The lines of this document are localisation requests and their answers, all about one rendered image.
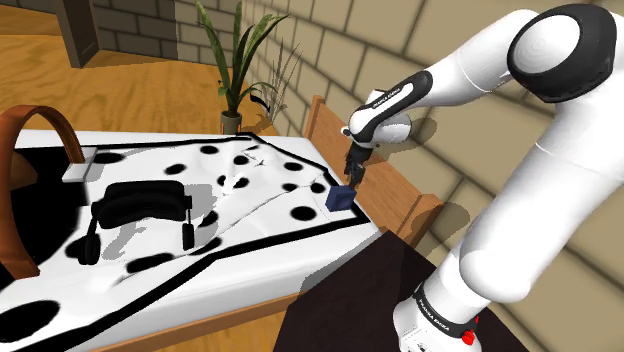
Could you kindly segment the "dark blue square box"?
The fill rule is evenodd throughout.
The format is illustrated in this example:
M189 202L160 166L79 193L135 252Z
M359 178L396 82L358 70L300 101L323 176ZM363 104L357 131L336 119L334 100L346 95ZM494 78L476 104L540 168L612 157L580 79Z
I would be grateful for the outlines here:
M325 205L330 212L349 210L357 192L348 185L331 186Z

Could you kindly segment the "black headphones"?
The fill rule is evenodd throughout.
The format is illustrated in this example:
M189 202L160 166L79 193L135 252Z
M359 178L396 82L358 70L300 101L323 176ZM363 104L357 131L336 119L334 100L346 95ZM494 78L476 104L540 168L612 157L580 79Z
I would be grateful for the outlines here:
M185 194L182 183L174 180L118 182L109 185L102 199L91 205L91 221L78 251L81 265L95 265L101 254L101 241L96 229L113 229L145 218L182 223L182 248L195 246L191 223L191 195Z

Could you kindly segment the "green potted plant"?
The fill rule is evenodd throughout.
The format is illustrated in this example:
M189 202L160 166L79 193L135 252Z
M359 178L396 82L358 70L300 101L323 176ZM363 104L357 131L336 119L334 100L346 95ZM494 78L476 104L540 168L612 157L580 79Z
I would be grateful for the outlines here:
M215 32L207 10L200 0L195 0L195 5L200 18L199 24L207 34L221 77L218 97L224 97L227 104L227 109L221 112L220 131L223 135L235 135L241 131L242 127L242 114L239 112L239 106L243 99L251 92L258 91L258 86L268 88L273 92L277 91L272 84L267 82L256 82L246 89L243 89L243 83L260 44L289 15L265 15L256 25L251 25L242 33L242 3L239 2L235 9L233 22L231 66L228 66L224 48Z

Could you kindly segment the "wooden bed with spotted cover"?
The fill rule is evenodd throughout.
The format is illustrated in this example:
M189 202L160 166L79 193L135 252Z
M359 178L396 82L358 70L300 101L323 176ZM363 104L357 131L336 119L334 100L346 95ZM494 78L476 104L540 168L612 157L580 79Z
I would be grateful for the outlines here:
M83 147L98 151L84 182L63 183ZM182 223L145 218L96 229L101 254L78 251L91 205L118 182L174 180L191 195L195 246ZM130 341L159 348L211 319L284 310L361 249L392 232L423 235L441 202L373 163L349 210L315 141L295 137L75 131L48 106L0 114L0 352L85 352Z

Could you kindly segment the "dry grass plant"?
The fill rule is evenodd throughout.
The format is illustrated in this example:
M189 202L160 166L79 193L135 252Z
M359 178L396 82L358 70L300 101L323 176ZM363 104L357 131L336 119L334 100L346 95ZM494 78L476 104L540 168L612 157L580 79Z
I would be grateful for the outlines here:
M290 80L301 59L298 47L299 45L296 45L291 52L286 53L284 43L280 42L277 60L271 63L268 80L271 88L262 89L266 103L266 115L271 123L281 112L287 109L287 104L284 101L286 89L289 87Z

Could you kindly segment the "dark robot stand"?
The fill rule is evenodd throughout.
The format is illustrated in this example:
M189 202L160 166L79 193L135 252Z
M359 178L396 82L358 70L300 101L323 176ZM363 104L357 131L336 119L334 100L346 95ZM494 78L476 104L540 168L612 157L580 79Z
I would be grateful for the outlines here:
M471 290L386 232L292 303L273 352L529 352Z

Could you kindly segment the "dark wooden post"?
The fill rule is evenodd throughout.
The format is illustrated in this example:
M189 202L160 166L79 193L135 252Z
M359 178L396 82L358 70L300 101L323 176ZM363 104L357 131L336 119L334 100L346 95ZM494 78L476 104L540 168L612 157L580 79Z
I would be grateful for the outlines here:
M72 68L83 68L101 49L93 0L51 0Z

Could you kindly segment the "small white flat box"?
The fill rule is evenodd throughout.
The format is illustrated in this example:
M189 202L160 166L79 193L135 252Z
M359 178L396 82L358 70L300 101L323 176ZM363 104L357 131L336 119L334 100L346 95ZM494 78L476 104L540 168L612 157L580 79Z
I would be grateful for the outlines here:
M62 176L63 183L79 183L84 182L86 176L89 173L91 165L97 154L97 147L83 147L82 148L85 162L84 163L70 163L66 172Z

